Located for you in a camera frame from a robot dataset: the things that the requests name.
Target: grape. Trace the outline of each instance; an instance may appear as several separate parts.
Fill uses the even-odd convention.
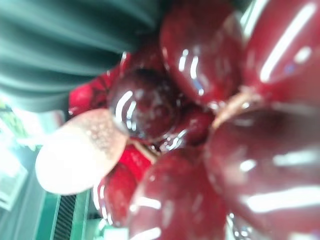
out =
[[[210,135],[209,179],[230,209],[272,239],[320,230],[319,114],[243,113]]]
[[[137,181],[126,165],[118,163],[114,169],[93,187],[94,199],[102,217],[114,227],[124,227],[130,200]]]
[[[109,93],[110,111],[118,128],[142,142],[155,142],[177,123],[180,109],[167,78],[136,69],[119,79]]]
[[[269,102],[320,105],[320,1],[270,0],[243,58],[245,91]]]
[[[181,110],[180,121],[174,130],[157,146],[162,152],[167,152],[176,148],[203,144],[214,118],[210,110],[189,104]]]
[[[224,239],[226,207],[198,156],[192,148],[175,149],[149,168],[130,205],[130,239]]]
[[[172,79],[197,104],[215,108],[240,84],[241,27],[221,0],[175,4],[164,18],[160,45]]]

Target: grape stem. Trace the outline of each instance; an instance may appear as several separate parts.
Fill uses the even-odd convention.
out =
[[[237,93],[216,115],[212,127],[217,129],[223,122],[243,112],[252,111],[263,104],[260,95],[246,89]]]

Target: vent grille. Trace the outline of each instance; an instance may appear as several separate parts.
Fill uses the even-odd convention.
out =
[[[70,240],[75,204],[76,195],[61,197],[53,240]]]

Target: wet fruit surface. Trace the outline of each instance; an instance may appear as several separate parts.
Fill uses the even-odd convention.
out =
[[[320,2],[270,0],[245,50],[244,84],[270,101],[319,106],[319,49]]]
[[[124,227],[127,223],[127,212],[131,197],[137,187],[137,181],[126,165],[118,163],[93,188],[99,212],[114,227]]]
[[[195,104],[181,109],[181,117],[172,132],[158,144],[162,152],[186,146],[197,146],[207,139],[215,116],[209,110]]]
[[[161,28],[162,54],[172,79],[196,103],[215,106],[240,84],[241,28],[223,0],[189,0],[169,11]]]
[[[198,156],[175,149],[148,170],[130,206],[131,239],[224,239],[226,207]]]
[[[215,131],[204,156],[230,209],[272,239],[320,229],[318,114],[244,113]]]
[[[161,139],[179,119],[177,96],[153,70],[128,72],[112,86],[109,99],[118,128],[141,141]]]

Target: red grape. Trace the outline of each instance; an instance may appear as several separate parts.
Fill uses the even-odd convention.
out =
[[[93,187],[94,199],[97,199],[99,205],[98,210],[110,225],[126,225],[130,200],[136,188],[137,181],[134,175],[122,163],[118,163],[98,186]]]
[[[245,90],[265,100],[320,105],[320,1],[270,0],[249,40]]]
[[[185,146],[200,145],[207,139],[214,118],[209,109],[189,104],[181,110],[181,118],[174,130],[157,146],[162,152],[167,152]]]
[[[161,139],[176,124],[179,108],[167,78],[150,69],[136,69],[110,89],[110,111],[118,128],[140,141]]]
[[[91,82],[79,86],[70,92],[69,113],[75,117],[93,109],[106,108],[108,106],[107,95],[110,87],[114,84],[120,74],[116,66],[112,70],[94,78]]]
[[[226,207],[192,148],[164,154],[145,174],[130,206],[131,239],[222,240]]]
[[[231,118],[208,139],[212,184],[272,239],[320,230],[319,120],[313,112],[261,109]]]
[[[123,54],[120,62],[121,74],[135,69],[153,69],[159,73],[166,73],[158,36],[147,37],[137,52]]]
[[[219,105],[240,84],[241,27],[223,0],[175,4],[160,34],[163,58],[181,91],[198,104]]]

